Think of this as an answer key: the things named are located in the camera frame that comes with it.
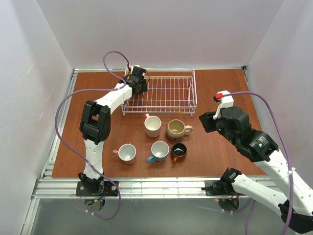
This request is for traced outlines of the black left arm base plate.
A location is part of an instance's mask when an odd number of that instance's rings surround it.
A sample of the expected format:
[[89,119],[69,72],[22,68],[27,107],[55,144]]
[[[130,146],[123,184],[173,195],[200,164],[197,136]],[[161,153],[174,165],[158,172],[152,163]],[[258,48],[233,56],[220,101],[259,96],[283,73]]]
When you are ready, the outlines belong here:
[[79,181],[76,187],[75,195],[81,197],[117,196],[118,191],[117,186],[109,181],[96,183],[95,186],[90,186]]

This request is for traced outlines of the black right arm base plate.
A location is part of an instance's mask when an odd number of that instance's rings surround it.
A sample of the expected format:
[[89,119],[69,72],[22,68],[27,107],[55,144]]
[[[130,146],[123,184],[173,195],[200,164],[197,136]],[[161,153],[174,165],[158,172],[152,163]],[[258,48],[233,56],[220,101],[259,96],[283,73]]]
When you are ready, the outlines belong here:
[[234,196],[238,194],[231,183],[218,180],[218,181],[204,181],[205,186],[201,188],[202,191],[205,191],[207,196],[209,195],[230,195]]

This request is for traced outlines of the aluminium left frame rail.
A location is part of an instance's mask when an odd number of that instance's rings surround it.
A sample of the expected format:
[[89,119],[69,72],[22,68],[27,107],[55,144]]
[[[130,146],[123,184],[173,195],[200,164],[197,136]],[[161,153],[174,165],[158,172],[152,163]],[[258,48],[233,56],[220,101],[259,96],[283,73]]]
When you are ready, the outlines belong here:
[[[67,92],[66,96],[73,93],[78,73],[79,73],[79,69],[73,70],[72,77],[71,77],[70,84],[69,84],[69,88],[68,88],[68,92]],[[58,131],[59,131],[60,135],[62,134],[62,132],[64,130],[70,101],[71,101],[71,98],[66,100],[66,102],[62,105],[60,112],[59,112],[59,115],[58,115],[57,121],[58,121]],[[57,158],[57,153],[58,153],[58,149],[60,146],[60,142],[61,141],[60,141],[59,137],[56,135],[53,139],[50,153],[48,155],[47,161],[46,161],[44,168],[42,170],[42,173],[40,175],[40,179],[45,179],[45,178],[51,179],[52,178],[52,172],[53,172],[55,161]]]

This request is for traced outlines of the pale pink tall mug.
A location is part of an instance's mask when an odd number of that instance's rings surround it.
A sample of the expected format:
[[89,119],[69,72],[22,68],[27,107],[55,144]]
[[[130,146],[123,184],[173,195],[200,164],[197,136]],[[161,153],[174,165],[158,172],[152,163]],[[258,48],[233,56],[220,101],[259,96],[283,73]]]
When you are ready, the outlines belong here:
[[145,114],[145,116],[144,126],[147,136],[150,138],[157,138],[161,132],[162,122],[160,118],[149,114]]

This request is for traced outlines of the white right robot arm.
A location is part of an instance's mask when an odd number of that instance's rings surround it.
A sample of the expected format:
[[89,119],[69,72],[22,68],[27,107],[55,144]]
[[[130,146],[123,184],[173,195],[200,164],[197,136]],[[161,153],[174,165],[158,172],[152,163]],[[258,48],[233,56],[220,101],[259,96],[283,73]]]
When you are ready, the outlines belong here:
[[249,196],[272,209],[293,231],[299,234],[311,232],[313,190],[295,171],[289,171],[277,143],[267,133],[253,129],[248,114],[239,107],[223,108],[217,119],[213,116],[213,112],[207,112],[199,117],[205,132],[217,131],[226,138],[242,156],[261,168],[279,191],[249,179],[234,168],[228,168],[210,190]]

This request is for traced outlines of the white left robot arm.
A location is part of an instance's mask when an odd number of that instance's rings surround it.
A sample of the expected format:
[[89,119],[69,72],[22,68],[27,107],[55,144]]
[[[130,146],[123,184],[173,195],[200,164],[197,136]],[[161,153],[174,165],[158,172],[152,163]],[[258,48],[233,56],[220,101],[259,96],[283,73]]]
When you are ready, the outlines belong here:
[[89,195],[117,196],[117,181],[104,177],[102,167],[103,147],[111,131],[111,114],[136,94],[148,90],[142,75],[125,75],[116,86],[96,101],[86,101],[83,107],[80,132],[82,133],[86,154],[85,169],[79,173],[80,183]]

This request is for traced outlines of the beige round ceramic mug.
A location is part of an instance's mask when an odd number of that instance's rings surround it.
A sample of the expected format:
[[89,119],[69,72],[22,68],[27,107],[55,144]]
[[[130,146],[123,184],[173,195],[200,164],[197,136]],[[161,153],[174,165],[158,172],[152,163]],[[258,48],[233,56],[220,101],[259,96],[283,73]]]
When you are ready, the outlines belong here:
[[193,131],[191,125],[185,125],[183,121],[179,119],[173,119],[169,121],[166,128],[166,136],[172,141],[181,140],[186,134]]

